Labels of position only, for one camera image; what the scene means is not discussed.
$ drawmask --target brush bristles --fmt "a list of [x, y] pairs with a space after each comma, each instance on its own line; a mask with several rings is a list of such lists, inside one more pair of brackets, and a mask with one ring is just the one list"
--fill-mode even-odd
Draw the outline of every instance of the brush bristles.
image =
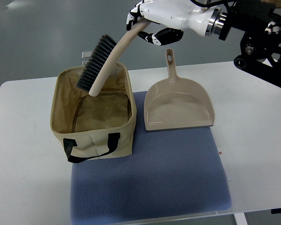
[[116, 46], [116, 42], [108, 35], [102, 35], [100, 41], [95, 47], [86, 67], [79, 78], [76, 87], [89, 91], [95, 79], [97, 78], [104, 63]]

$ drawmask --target canvas bag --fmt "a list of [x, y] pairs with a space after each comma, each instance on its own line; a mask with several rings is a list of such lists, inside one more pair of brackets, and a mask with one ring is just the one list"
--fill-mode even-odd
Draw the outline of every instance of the canvas bag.
[[53, 134], [72, 163], [131, 155], [136, 105], [126, 67], [118, 62], [96, 97], [76, 87], [84, 69], [72, 67], [57, 78]]

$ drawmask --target dustpan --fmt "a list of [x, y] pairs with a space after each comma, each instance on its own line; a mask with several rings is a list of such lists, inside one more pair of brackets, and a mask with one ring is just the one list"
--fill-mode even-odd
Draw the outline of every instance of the dustpan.
[[197, 82], [177, 76], [172, 49], [166, 50], [169, 77], [146, 93], [144, 120], [147, 131], [209, 127], [214, 109], [208, 93]]

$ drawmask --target brush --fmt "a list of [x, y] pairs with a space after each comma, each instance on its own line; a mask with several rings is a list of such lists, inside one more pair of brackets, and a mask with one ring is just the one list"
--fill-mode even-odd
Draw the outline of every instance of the brush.
[[101, 68], [116, 44], [117, 43], [109, 35], [106, 34], [101, 36], [76, 84], [77, 88], [85, 91], [90, 90]]
[[124, 50], [150, 23], [141, 18], [117, 44], [108, 35], [102, 36], [76, 86], [97, 96]]

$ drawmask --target blue mat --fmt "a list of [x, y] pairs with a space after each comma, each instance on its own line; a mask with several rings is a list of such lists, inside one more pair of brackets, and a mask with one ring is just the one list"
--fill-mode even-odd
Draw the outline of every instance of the blue mat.
[[134, 94], [138, 111], [131, 156], [73, 164], [73, 225], [230, 208], [227, 179], [210, 128], [147, 132], [145, 95]]

